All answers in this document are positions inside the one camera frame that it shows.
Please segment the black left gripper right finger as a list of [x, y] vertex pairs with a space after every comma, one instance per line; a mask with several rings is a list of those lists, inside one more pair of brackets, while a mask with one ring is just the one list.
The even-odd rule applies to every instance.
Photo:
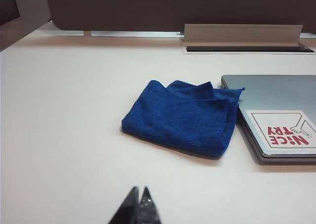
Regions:
[[138, 208], [139, 224], [161, 224], [158, 209], [151, 197], [149, 189], [145, 186]]

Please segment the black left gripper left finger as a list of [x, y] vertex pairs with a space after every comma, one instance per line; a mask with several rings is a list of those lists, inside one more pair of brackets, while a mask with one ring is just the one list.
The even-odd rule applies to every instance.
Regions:
[[134, 224], [138, 205], [139, 188], [134, 186], [109, 221], [109, 224]]

